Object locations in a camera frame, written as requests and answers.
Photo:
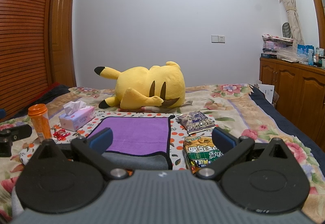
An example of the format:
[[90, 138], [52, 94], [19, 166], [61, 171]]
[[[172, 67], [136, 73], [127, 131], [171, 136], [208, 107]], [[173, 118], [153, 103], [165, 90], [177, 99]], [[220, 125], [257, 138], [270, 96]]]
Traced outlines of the white paper bag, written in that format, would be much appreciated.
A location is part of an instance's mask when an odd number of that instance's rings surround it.
[[264, 94], [266, 100], [271, 104], [273, 102], [274, 85], [257, 84], [257, 88]]

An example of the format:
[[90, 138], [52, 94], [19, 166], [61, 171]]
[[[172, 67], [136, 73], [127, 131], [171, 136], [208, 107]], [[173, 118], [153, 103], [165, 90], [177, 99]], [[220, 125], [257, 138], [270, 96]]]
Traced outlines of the purple grey microfibre towel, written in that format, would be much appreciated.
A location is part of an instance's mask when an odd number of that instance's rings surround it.
[[170, 116], [107, 117], [88, 135], [105, 128], [112, 130], [112, 144], [102, 154], [108, 161], [127, 170], [171, 170]]

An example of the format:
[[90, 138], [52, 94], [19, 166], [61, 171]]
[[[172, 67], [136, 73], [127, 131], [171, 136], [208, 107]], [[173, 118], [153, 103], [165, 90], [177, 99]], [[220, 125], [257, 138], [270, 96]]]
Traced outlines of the blue white box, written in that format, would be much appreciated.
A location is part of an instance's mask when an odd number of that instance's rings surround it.
[[297, 54], [299, 57], [309, 61], [310, 58], [313, 59], [313, 56], [315, 54], [314, 46], [298, 44], [297, 45]]

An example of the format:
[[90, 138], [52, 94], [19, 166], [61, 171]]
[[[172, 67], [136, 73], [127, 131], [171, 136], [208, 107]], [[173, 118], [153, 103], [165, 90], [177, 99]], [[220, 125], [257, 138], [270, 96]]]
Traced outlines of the brown wooden door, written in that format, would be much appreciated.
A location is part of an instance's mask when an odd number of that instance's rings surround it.
[[74, 87], [76, 75], [72, 38], [73, 0], [51, 0], [49, 20], [49, 50], [54, 82]]

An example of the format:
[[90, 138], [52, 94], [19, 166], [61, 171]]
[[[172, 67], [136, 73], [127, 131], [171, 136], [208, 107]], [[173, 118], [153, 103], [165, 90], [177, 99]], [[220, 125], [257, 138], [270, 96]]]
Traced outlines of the purple patterned snack packet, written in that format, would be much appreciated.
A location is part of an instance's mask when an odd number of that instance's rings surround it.
[[176, 120], [185, 128], [189, 135], [203, 132], [215, 127], [215, 122], [201, 111], [179, 115], [177, 116]]

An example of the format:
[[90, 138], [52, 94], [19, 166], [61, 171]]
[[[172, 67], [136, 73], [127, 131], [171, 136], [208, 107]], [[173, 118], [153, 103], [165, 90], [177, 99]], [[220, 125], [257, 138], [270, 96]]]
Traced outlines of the green yellow snack bag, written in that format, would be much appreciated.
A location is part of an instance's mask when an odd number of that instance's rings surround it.
[[212, 138], [206, 136], [186, 137], [183, 141], [183, 154], [186, 167], [192, 173], [196, 173], [223, 156], [223, 153], [213, 144]]

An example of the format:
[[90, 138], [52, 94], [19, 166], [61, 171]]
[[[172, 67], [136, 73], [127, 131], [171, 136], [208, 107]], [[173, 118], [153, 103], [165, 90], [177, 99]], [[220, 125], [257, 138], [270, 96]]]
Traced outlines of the white wall switch socket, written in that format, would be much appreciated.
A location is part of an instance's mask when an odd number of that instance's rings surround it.
[[223, 35], [211, 35], [212, 43], [225, 43], [225, 36]]

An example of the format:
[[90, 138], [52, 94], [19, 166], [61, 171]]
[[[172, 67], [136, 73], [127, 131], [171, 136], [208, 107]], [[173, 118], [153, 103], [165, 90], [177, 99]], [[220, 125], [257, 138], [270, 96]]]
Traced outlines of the louvered wooden wardrobe door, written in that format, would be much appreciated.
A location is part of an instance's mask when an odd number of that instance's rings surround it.
[[1, 0], [1, 108], [12, 118], [52, 84], [50, 0]]

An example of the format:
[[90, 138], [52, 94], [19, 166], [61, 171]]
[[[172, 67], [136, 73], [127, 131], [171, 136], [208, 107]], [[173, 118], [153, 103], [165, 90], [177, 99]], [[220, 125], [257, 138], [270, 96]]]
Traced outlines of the wooden sideboard cabinet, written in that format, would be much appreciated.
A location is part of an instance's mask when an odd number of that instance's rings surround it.
[[277, 111], [324, 149], [324, 69], [261, 57], [259, 80], [274, 85]]

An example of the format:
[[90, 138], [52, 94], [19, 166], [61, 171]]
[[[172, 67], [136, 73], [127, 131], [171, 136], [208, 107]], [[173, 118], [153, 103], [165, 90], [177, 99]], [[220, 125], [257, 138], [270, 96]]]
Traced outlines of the pink tissue box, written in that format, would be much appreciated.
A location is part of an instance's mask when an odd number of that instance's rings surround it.
[[85, 102], [70, 101], [63, 106], [64, 113], [59, 116], [61, 128], [76, 132], [95, 117], [95, 107]]

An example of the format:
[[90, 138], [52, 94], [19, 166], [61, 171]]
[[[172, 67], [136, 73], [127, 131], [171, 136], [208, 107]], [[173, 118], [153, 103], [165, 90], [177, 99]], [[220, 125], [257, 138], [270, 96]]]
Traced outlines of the red candy wrapper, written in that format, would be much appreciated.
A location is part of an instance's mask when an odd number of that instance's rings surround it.
[[59, 129], [53, 134], [53, 137], [56, 138], [58, 141], [64, 141], [68, 136], [70, 136], [70, 132], [66, 132], [65, 129]]

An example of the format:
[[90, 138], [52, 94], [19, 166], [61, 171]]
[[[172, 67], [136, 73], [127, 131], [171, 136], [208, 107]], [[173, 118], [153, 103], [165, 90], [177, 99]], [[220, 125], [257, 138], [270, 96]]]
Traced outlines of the yellow Pikachu plush toy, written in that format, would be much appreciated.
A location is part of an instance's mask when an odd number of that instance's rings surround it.
[[94, 72], [116, 80], [115, 95], [104, 99], [99, 108], [118, 106], [123, 110], [138, 110], [157, 106], [176, 108], [184, 103], [186, 86], [181, 67], [168, 61], [163, 66], [133, 67], [123, 72], [107, 66], [98, 66]]

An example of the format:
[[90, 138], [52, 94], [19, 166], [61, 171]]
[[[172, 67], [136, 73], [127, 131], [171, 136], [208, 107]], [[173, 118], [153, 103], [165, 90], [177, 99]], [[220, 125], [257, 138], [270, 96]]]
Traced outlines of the grey hand fan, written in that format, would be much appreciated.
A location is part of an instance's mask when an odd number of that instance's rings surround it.
[[292, 38], [291, 28], [288, 22], [282, 25], [282, 33], [284, 38]]

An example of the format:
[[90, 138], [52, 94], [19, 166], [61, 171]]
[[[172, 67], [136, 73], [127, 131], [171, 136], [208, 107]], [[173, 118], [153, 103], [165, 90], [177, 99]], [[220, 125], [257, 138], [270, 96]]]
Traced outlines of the orange plastic cup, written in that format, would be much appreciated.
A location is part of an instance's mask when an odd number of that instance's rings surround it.
[[36, 104], [28, 108], [30, 117], [36, 134], [42, 142], [45, 139], [51, 139], [51, 129], [49, 124], [48, 109], [45, 104]]

